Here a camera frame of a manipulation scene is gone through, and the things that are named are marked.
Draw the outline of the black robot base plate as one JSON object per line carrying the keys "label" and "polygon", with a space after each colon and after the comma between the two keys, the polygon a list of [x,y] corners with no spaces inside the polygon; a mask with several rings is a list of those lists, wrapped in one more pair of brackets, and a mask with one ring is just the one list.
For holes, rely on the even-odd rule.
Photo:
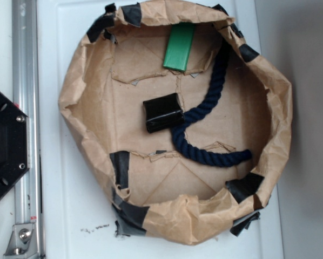
{"label": "black robot base plate", "polygon": [[28,116],[0,92],[0,200],[29,169]]}

